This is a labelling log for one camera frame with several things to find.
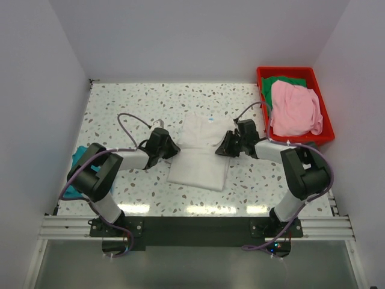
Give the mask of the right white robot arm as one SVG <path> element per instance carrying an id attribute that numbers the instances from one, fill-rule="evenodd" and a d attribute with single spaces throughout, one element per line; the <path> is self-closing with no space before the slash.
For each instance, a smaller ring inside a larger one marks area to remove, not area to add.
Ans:
<path id="1" fill-rule="evenodd" d="M 261 138 L 253 120 L 235 120 L 235 129 L 228 130 L 215 151 L 224 157 L 241 153 L 257 160 L 268 160 L 283 166 L 288 192 L 269 212 L 268 230 L 280 237 L 289 230 L 307 202 L 327 192 L 333 182 L 328 162 L 312 144 L 285 144 Z"/>

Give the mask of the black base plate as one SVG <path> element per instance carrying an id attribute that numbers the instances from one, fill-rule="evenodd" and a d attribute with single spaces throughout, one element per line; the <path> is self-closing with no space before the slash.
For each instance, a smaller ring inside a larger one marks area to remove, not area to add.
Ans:
<path id="1" fill-rule="evenodd" d="M 241 247 L 260 246 L 274 237 L 267 249 L 286 256 L 290 238 L 304 236 L 299 219 L 286 229 L 274 226 L 269 217 L 124 217 L 122 227 L 110 227 L 100 218 L 88 221 L 90 237 L 101 238 L 104 253 L 121 254 L 125 249 L 148 247 Z"/>

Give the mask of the pink t shirt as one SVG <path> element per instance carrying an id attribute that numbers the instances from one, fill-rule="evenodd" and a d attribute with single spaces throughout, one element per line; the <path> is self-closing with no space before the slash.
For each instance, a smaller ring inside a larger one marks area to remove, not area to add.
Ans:
<path id="1" fill-rule="evenodd" d="M 275 135 L 293 137 L 320 135 L 323 130 L 319 97 L 312 89 L 281 80 L 271 87 L 271 126 Z"/>

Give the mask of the teal folded t shirt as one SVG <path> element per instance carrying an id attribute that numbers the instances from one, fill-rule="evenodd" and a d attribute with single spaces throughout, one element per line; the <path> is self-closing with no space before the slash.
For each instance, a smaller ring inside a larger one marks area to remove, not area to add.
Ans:
<path id="1" fill-rule="evenodd" d="M 97 173 L 102 168 L 102 163 L 115 150 L 108 150 L 105 147 L 93 144 L 90 147 L 79 146 L 72 155 L 72 166 L 67 175 L 67 184 L 60 193 L 61 200 L 83 199 L 83 195 L 75 188 L 73 182 L 83 171 L 89 170 Z"/>

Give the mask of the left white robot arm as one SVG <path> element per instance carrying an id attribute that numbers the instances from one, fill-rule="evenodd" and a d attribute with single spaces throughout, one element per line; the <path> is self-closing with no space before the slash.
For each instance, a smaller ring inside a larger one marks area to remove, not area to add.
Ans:
<path id="1" fill-rule="evenodd" d="M 103 228 L 111 236 L 120 235 L 125 228 L 124 212 L 112 198 L 110 189 L 121 170 L 148 170 L 160 159 L 176 156 L 180 148 L 164 128 L 155 128 L 149 139 L 139 147 L 108 149 L 101 144 L 91 144 L 67 175 L 67 183 L 60 194 L 65 197 L 67 188 L 72 186 L 92 210 L 104 221 Z"/>

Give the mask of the white t shirt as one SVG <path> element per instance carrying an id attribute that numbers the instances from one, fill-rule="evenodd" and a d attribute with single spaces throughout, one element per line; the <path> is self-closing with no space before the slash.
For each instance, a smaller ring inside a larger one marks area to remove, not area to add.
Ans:
<path id="1" fill-rule="evenodd" d="M 235 124 L 230 117 L 214 118 L 186 113 L 167 181 L 205 190 L 222 191 L 230 158 L 217 155 L 227 131 Z"/>

